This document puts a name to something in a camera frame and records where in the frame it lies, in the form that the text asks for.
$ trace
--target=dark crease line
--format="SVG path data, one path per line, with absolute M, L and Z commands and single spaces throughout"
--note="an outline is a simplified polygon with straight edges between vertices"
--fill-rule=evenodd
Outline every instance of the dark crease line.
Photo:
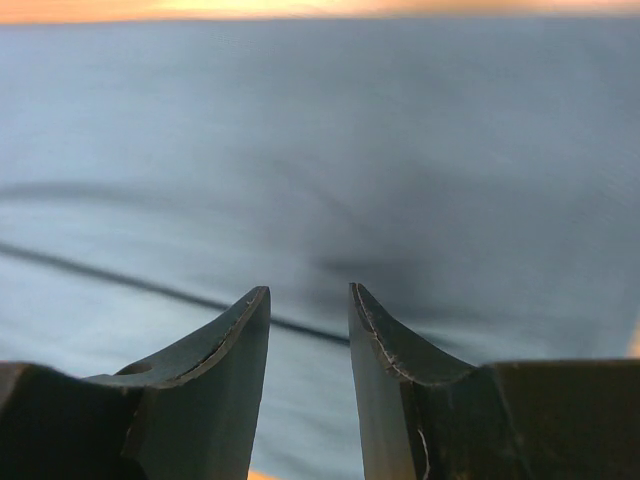
M 39 265 L 46 265 L 48 267 L 57 268 L 67 272 L 72 272 L 107 282 L 118 283 L 120 285 L 137 288 L 146 292 L 157 293 L 174 300 L 179 300 L 181 302 L 191 305 L 197 305 L 200 307 L 225 311 L 231 306 L 222 302 L 209 300 L 198 295 L 186 293 L 178 289 L 165 287 L 153 282 L 140 280 L 119 273 L 109 272 L 108 270 L 83 265 L 54 255 L 15 247 L 4 242 L 0 242 L 0 255 L 18 258 L 20 260 L 25 260 L 31 263 L 37 263 Z M 283 319 L 271 318 L 271 325 L 282 328 L 284 330 L 289 330 L 292 332 L 309 335 L 321 340 L 326 340 L 328 342 L 340 345 L 349 345 L 349 339 L 342 335 L 314 330 L 313 328 L 296 325 Z

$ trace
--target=blue-gray fabric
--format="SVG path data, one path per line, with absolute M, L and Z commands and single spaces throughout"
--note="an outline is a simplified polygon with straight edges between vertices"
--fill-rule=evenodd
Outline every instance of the blue-gray fabric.
M 360 281 L 475 363 L 622 356 L 638 85 L 636 18 L 2 27 L 0 357 L 111 372 L 219 313 L 38 255 L 345 337 Z M 274 327 L 254 467 L 362 478 L 358 435 L 348 348 Z

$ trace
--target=black plastic part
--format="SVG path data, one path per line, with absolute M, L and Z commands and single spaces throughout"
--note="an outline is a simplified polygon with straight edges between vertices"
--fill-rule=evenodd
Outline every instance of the black plastic part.
M 116 375 L 0 364 L 0 478 L 246 479 L 269 320 L 257 287 Z
M 367 480 L 638 479 L 640 361 L 475 368 L 350 287 Z

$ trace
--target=gray cloth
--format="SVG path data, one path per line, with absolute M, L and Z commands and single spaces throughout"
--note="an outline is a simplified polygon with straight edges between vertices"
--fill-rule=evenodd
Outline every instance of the gray cloth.
M 16 251 L 220 304 L 267 284 L 343 336 L 357 280 L 476 363 L 623 355 L 639 27 L 0 28 L 0 357 L 114 371 L 218 313 Z M 346 347 L 273 329 L 254 466 L 361 478 Z

